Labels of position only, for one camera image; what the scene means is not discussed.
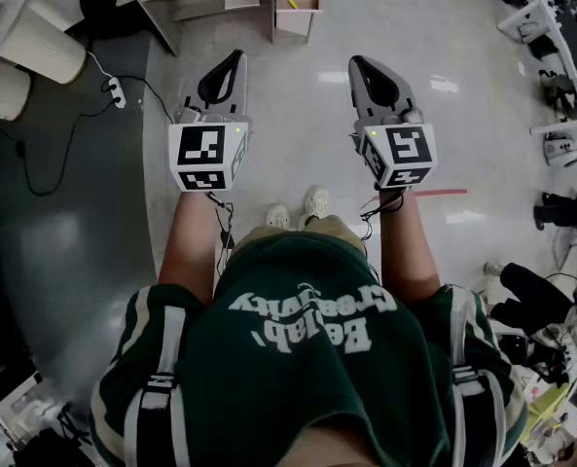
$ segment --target white bucket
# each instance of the white bucket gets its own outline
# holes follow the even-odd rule
[[[0,46],[0,56],[59,83],[70,83],[83,69],[85,48],[28,8]]]
[[[31,88],[31,78],[9,64],[0,61],[0,119],[14,120],[17,118],[26,101]]]

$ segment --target drawer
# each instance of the drawer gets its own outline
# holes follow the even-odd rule
[[[288,0],[275,0],[275,27],[297,35],[307,36],[312,15],[322,12],[320,0],[294,0],[294,9]]]

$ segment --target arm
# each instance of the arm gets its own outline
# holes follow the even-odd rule
[[[177,284],[205,306],[212,302],[214,203],[202,193],[183,193],[175,208],[159,284]]]
[[[380,201],[389,197],[381,193]],[[394,213],[381,213],[380,221],[383,287],[406,304],[429,299],[441,283],[414,193],[407,190],[403,207]]]

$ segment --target backpack strap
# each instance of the backpack strap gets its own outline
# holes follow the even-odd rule
[[[189,467],[184,404],[173,367],[184,329],[184,308],[166,306],[161,360],[155,374],[134,395],[126,411],[127,467]]]
[[[454,398],[452,467],[500,464],[506,435],[504,399],[497,378],[465,362],[465,324],[473,295],[452,287],[451,359]]]

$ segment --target white sneaker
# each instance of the white sneaker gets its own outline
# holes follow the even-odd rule
[[[327,207],[329,206],[329,192],[322,187],[314,185],[307,191],[306,201],[304,202],[304,208],[306,212],[299,219],[299,226],[297,230],[303,230],[306,227],[307,219],[311,216],[315,216],[319,220],[322,220],[327,216]]]
[[[486,275],[500,276],[504,267],[497,265],[496,263],[485,263],[483,266],[483,271]]]
[[[290,213],[283,204],[275,204],[267,212],[267,225],[279,229],[290,229]]]

